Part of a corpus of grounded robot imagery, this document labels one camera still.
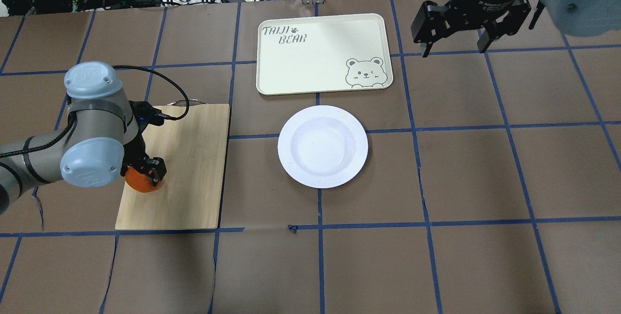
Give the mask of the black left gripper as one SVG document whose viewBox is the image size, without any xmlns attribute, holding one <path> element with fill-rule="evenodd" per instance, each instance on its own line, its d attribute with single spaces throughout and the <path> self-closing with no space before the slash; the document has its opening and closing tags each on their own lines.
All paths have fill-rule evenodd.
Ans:
<svg viewBox="0 0 621 314">
<path fill-rule="evenodd" d="M 147 101 L 130 101 L 129 104 L 138 130 L 136 136 L 124 144 L 121 175 L 127 177 L 127 171 L 133 168 L 145 176 L 149 182 L 161 182 L 167 173 L 164 159 L 149 157 L 143 132 L 149 125 L 162 126 L 165 120 L 164 114 Z"/>
</svg>

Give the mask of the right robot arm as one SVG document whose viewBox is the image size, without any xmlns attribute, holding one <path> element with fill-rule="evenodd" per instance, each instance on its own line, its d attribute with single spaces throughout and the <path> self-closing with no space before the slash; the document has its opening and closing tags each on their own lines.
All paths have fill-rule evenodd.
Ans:
<svg viewBox="0 0 621 314">
<path fill-rule="evenodd" d="M 484 53 L 495 40 L 518 33 L 530 13 L 529 28 L 534 28 L 543 10 L 561 33 L 574 37 L 594 37 L 621 26 L 620 0 L 448 0 L 443 6 L 426 0 L 410 30 L 427 57 L 442 38 L 482 29 L 477 48 Z"/>
</svg>

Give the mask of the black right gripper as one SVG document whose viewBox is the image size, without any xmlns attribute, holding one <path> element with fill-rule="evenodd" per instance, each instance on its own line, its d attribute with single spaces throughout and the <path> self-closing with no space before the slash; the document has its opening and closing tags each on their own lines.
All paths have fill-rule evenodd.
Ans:
<svg viewBox="0 0 621 314">
<path fill-rule="evenodd" d="M 504 35 L 518 33 L 530 14 L 529 0 L 448 0 L 444 5 L 422 2 L 410 27 L 413 42 L 421 45 L 422 58 L 433 44 L 460 31 L 483 29 L 477 48 L 485 53 Z"/>
</svg>

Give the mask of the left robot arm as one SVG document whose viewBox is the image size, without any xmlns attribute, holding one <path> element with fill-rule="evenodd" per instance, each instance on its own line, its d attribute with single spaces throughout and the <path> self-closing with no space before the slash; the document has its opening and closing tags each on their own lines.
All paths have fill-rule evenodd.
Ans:
<svg viewBox="0 0 621 314">
<path fill-rule="evenodd" d="M 146 101 L 130 101 L 117 66 L 77 64 L 66 73 L 64 86 L 64 128 L 1 146 L 2 212 L 27 190 L 58 181 L 91 188 L 137 174 L 156 188 L 166 175 L 164 159 L 147 154 L 142 133 L 169 116 Z"/>
</svg>

